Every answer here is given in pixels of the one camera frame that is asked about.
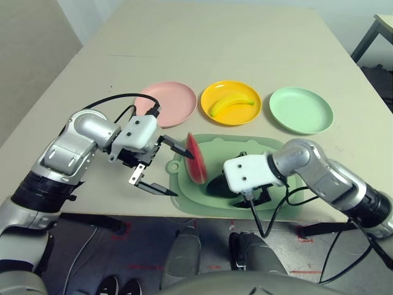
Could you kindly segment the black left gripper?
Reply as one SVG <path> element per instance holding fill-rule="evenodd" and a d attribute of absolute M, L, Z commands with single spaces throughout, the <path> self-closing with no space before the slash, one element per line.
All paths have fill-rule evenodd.
<path fill-rule="evenodd" d="M 175 192 L 157 183 L 147 184 L 140 182 L 142 173 L 153 161 L 160 148 L 161 138 L 139 140 L 130 138 L 116 138 L 110 145 L 109 161 L 120 160 L 124 165 L 134 171 L 128 180 L 129 184 L 154 195 L 177 196 Z M 162 136 L 162 143 L 168 145 L 172 151 L 188 159 L 194 159 L 193 154 L 180 142 L 168 135 Z"/>

